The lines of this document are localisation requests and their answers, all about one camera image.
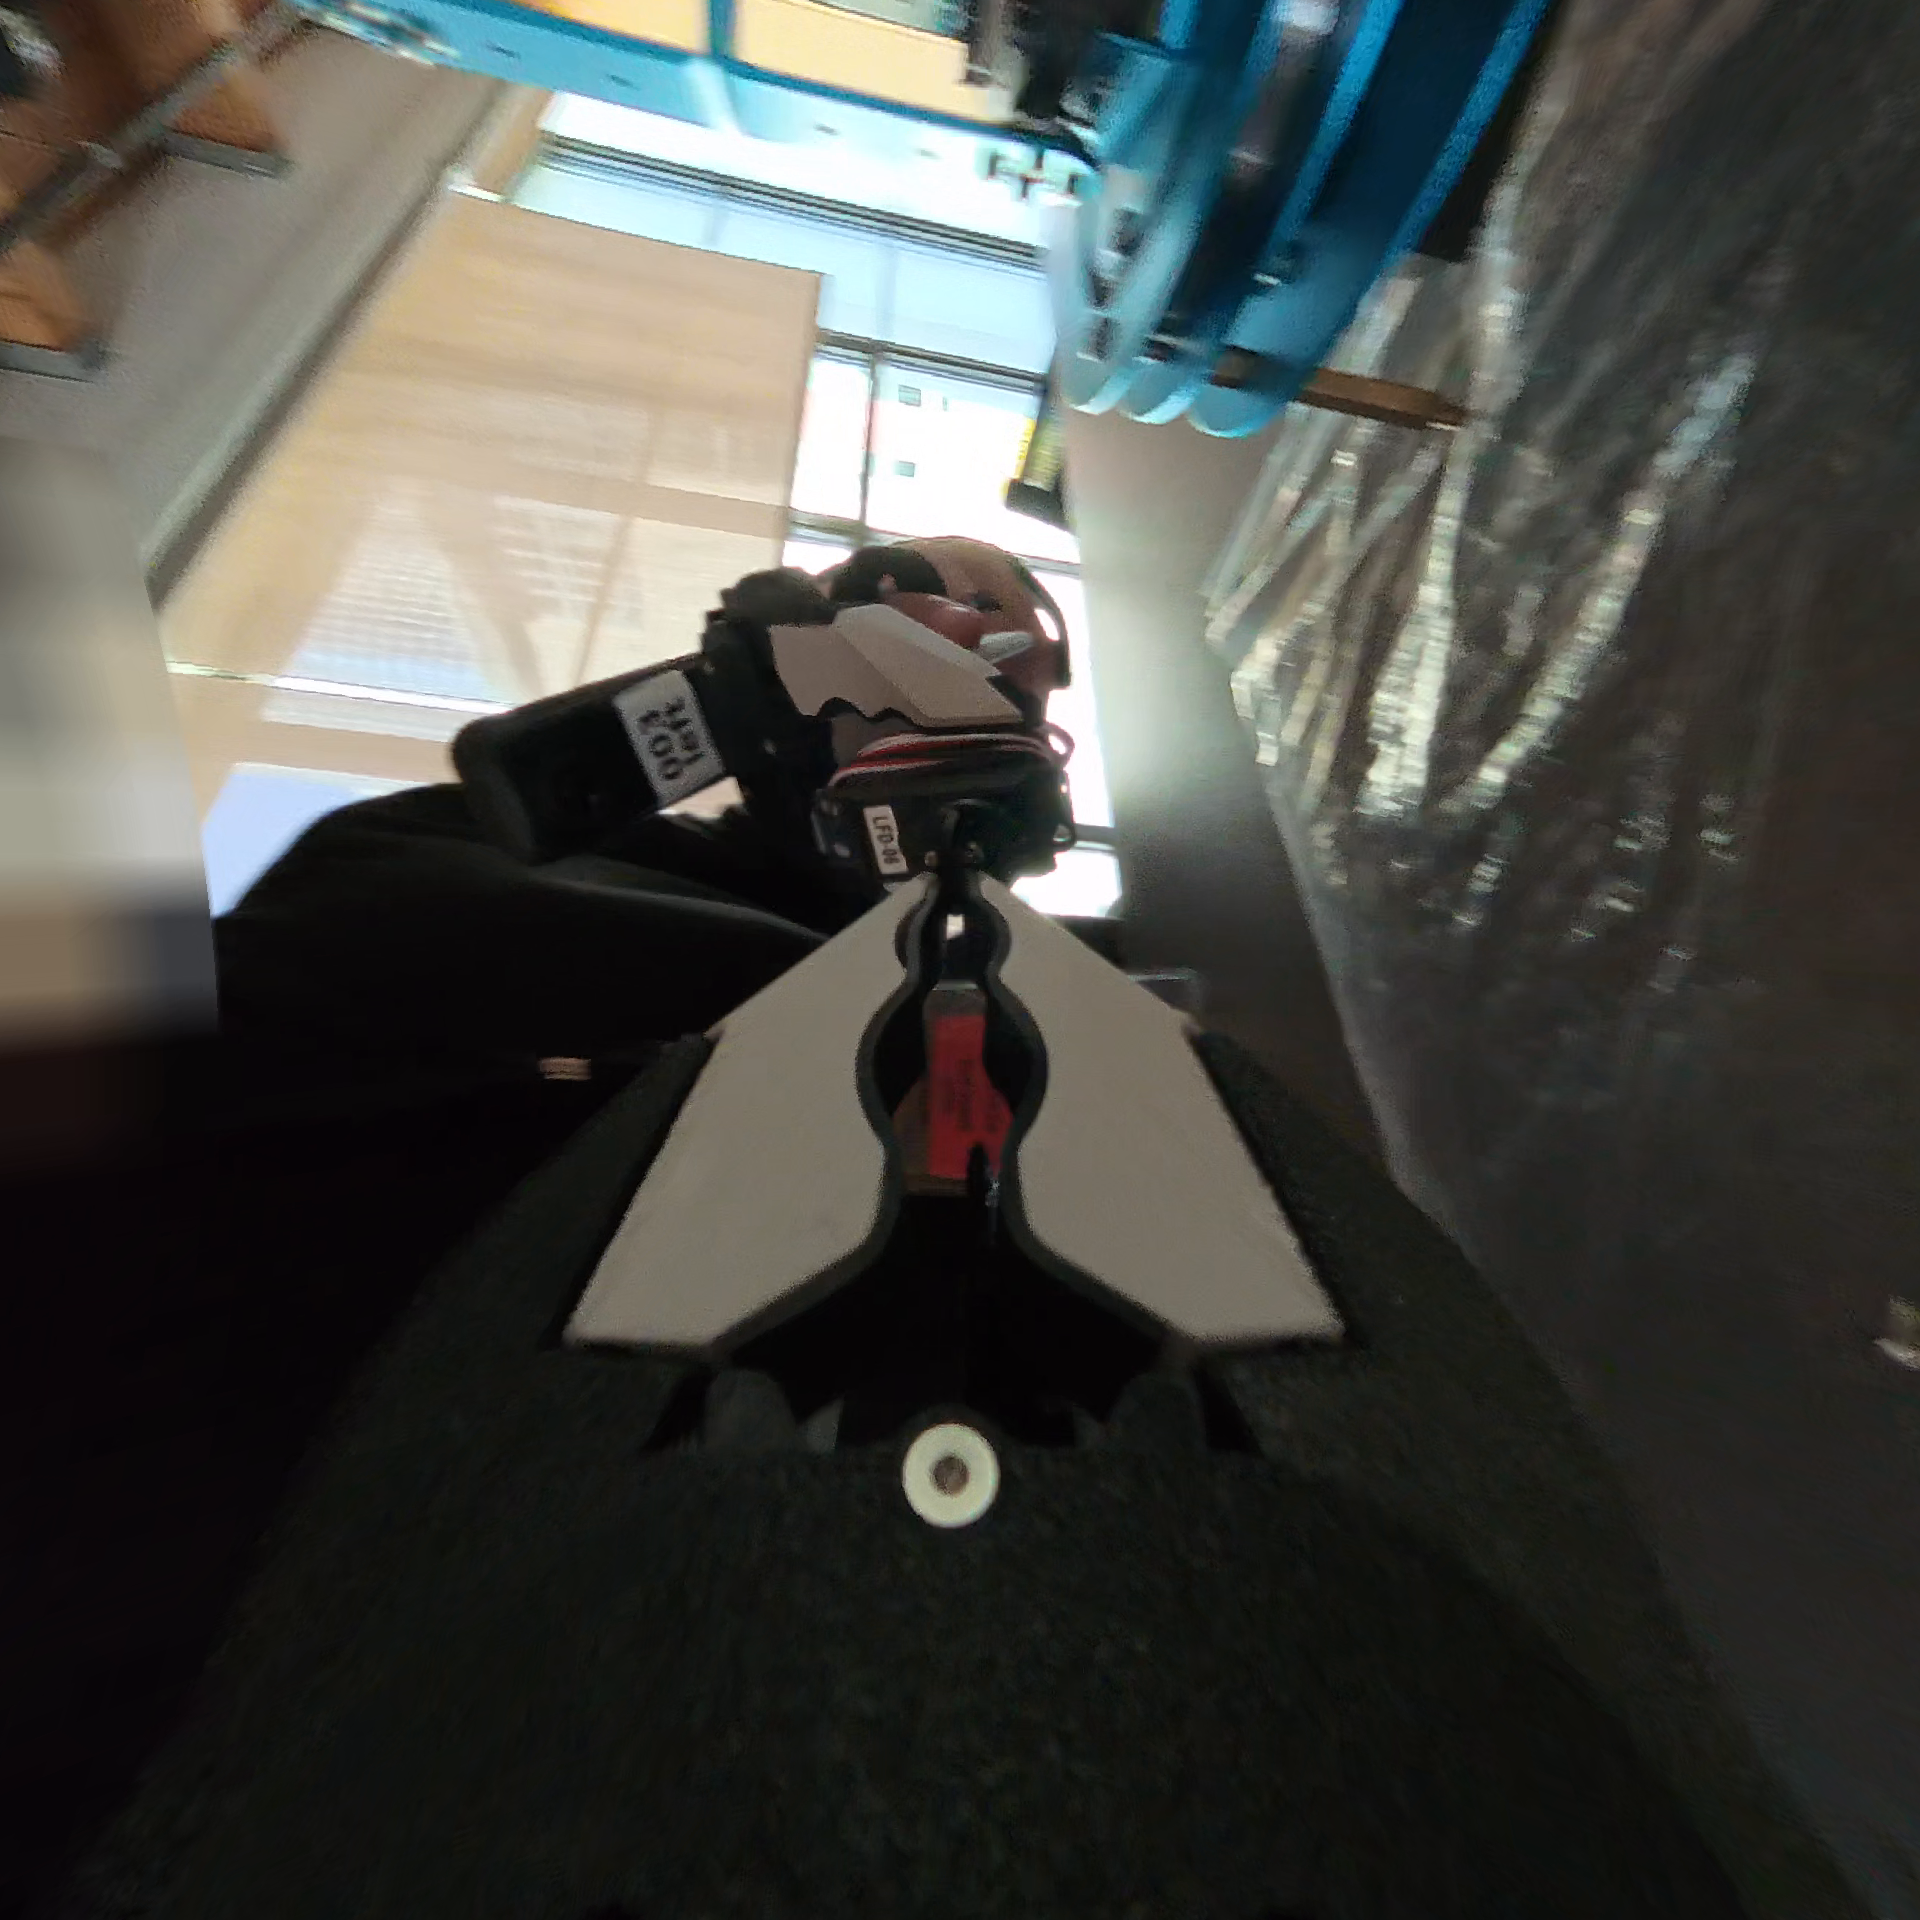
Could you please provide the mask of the large window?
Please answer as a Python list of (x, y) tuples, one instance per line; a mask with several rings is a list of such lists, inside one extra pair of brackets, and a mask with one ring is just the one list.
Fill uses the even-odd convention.
[[(1078, 544), (1003, 509), (1053, 356), (1037, 213), (933, 164), (860, 177), (853, 167), (770, 157), (727, 174), (716, 140), (637, 154), (611, 143), (611, 120), (563, 104), (514, 186), (488, 196), (461, 183), (446, 201), (500, 201), (820, 274), (780, 564), (820, 573), (871, 541), (971, 537), (1037, 564), (1044, 587), (1083, 621)], [(458, 729), (507, 709), (294, 677), (220, 677), (174, 660), (171, 670), (218, 916), (323, 813), (444, 780)]]

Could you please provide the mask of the person's left forearm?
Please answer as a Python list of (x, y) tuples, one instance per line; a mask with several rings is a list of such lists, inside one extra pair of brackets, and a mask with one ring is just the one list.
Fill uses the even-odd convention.
[(853, 923), (746, 809), (650, 814), (524, 863), (461, 787), (350, 803), (214, 921), (223, 1036), (410, 1069), (636, 1069)]

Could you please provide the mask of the small black servo motor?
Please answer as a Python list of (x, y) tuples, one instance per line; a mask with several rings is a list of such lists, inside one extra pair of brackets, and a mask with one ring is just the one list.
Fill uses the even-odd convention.
[(817, 850), (840, 890), (868, 904), (948, 866), (1000, 883), (1044, 877), (1078, 843), (1071, 754), (1053, 723), (878, 737), (817, 789)]

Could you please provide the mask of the person's left hand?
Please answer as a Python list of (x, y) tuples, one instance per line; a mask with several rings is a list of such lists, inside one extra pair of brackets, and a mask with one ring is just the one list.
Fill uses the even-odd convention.
[(860, 547), (817, 584), (840, 607), (884, 604), (968, 651), (994, 646), (997, 676), (1048, 701), (1076, 681), (1068, 621), (1028, 564), (971, 537)]

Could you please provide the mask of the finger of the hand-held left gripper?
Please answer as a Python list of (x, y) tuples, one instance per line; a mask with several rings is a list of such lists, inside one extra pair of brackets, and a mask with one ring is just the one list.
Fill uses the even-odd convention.
[(1056, 670), (1056, 646), (1028, 633), (988, 633), (960, 646), (897, 607), (776, 623), (770, 654), (784, 694), (816, 721), (853, 711), (871, 723), (1023, 723), (1021, 684), (1003, 671)]

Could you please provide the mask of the beige roller blind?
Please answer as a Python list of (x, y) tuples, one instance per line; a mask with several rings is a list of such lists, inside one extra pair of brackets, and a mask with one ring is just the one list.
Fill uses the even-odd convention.
[(168, 657), (514, 706), (778, 569), (820, 274), (456, 196), (233, 500)]

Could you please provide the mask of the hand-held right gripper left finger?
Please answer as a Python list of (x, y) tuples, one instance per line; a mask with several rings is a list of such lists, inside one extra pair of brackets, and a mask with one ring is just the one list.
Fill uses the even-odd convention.
[(840, 1287), (900, 1211), (878, 1036), (908, 1004), (908, 881), (710, 1033), (710, 1059), (571, 1309), (571, 1349), (723, 1359)]

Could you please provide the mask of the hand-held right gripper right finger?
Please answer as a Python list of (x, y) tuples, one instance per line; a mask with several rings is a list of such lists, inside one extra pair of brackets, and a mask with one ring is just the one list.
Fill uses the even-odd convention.
[(1187, 1011), (980, 883), (1027, 1064), (1003, 1154), (1031, 1260), (1204, 1356), (1338, 1347), (1344, 1314), (1197, 1056)]

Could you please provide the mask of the large clear plastic bag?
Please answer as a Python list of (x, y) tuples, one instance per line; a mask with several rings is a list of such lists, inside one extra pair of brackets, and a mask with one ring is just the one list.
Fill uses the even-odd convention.
[(1918, 6), (1567, 4), (1221, 566), (1401, 1184), (1540, 1314), (1918, 1340)]

